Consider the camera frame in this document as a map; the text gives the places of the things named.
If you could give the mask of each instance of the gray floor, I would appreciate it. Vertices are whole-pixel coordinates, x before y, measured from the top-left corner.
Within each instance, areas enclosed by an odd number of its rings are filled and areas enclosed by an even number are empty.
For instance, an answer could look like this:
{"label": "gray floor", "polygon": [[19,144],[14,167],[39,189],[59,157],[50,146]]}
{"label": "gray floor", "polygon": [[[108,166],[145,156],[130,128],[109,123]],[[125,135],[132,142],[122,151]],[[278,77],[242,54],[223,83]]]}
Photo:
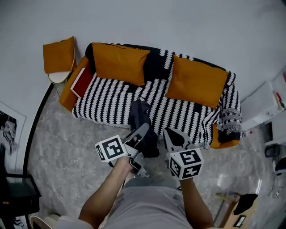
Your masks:
{"label": "gray floor", "polygon": [[[116,134],[124,136],[129,131],[79,121],[60,106],[58,99],[53,89],[36,128],[28,171],[42,194],[40,216],[56,212],[78,217],[85,200],[110,172],[108,164],[101,163],[94,152],[94,144]],[[202,174],[194,181],[216,219],[215,225],[219,225],[227,207],[215,197],[218,192],[253,193],[261,182],[258,206],[249,226],[254,229],[262,228],[285,205],[286,188],[278,197],[268,196],[273,174],[271,159],[265,158],[263,153],[264,132],[262,127],[253,129],[253,134],[243,138],[236,147],[202,150],[205,164]],[[147,160],[148,170],[153,175],[169,175],[164,163],[163,141],[159,141],[159,149],[158,158]],[[274,192],[284,184],[282,175],[276,179]]]}

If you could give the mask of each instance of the gray shirt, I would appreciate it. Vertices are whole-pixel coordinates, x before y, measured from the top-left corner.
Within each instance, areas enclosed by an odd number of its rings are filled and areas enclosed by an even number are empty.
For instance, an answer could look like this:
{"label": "gray shirt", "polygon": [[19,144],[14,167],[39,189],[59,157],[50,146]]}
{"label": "gray shirt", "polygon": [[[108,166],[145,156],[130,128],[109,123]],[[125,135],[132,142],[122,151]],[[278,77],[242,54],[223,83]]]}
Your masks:
{"label": "gray shirt", "polygon": [[[60,217],[55,229],[92,229],[81,220]],[[104,229],[190,229],[180,191],[168,187],[123,189],[109,213]]]}

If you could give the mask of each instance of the black and white marker cube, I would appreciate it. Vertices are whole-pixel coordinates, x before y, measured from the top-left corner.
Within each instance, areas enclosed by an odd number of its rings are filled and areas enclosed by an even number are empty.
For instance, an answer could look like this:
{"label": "black and white marker cube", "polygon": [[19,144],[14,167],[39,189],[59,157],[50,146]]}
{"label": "black and white marker cube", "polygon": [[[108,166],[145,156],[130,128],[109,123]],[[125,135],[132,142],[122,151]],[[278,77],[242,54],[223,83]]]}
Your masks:
{"label": "black and white marker cube", "polygon": [[204,159],[199,148],[170,153],[169,168],[179,178],[188,179],[201,173]]}
{"label": "black and white marker cube", "polygon": [[98,142],[95,144],[95,149],[102,162],[109,162],[127,155],[126,148],[122,144],[119,135]]}

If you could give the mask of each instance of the orange cushion on side table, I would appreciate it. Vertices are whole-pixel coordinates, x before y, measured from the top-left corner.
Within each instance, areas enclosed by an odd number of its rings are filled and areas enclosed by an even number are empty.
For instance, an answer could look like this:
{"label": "orange cushion on side table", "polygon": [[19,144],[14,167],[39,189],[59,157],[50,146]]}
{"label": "orange cushion on side table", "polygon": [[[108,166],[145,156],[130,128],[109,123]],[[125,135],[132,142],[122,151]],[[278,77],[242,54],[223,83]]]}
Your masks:
{"label": "orange cushion on side table", "polygon": [[227,72],[174,55],[173,75],[166,97],[196,102],[216,109]]}
{"label": "orange cushion on side table", "polygon": [[148,53],[149,50],[93,43],[97,76],[142,86],[145,84],[143,65]]}
{"label": "orange cushion on side table", "polygon": [[45,73],[69,72],[73,63],[74,38],[43,45]]}

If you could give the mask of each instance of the hand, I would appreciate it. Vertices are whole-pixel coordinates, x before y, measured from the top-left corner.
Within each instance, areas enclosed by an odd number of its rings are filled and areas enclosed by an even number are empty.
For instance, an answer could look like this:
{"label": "hand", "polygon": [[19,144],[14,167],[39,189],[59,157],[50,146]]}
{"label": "hand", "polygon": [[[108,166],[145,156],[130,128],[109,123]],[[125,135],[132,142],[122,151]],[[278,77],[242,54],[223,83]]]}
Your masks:
{"label": "hand", "polygon": [[130,172],[133,169],[132,165],[130,165],[130,157],[127,156],[122,156],[118,158],[114,167],[128,172]]}

